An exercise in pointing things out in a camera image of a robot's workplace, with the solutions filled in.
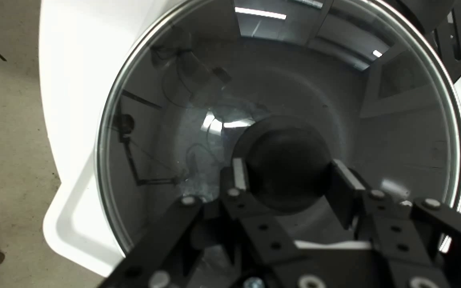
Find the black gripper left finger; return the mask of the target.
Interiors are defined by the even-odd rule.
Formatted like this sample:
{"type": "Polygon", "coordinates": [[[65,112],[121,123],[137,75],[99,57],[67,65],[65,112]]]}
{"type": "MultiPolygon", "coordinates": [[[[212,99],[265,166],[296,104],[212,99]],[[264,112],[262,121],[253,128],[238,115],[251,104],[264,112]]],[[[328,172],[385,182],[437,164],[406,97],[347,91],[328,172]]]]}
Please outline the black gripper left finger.
{"type": "Polygon", "coordinates": [[[248,171],[241,158],[232,158],[220,179],[222,209],[241,236],[241,251],[254,264],[273,265],[301,256],[278,220],[249,192],[248,171]]]}

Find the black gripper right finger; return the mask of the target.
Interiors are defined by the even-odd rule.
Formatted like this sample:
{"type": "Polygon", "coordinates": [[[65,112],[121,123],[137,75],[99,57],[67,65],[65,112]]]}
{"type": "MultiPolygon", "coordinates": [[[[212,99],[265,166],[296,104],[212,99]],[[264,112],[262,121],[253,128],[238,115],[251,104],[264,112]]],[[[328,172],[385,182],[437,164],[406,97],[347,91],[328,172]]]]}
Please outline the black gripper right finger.
{"type": "Polygon", "coordinates": [[[350,228],[355,240],[369,241],[384,259],[433,265],[408,208],[385,192],[368,188],[341,160],[329,163],[325,198],[341,225],[350,228]]]}

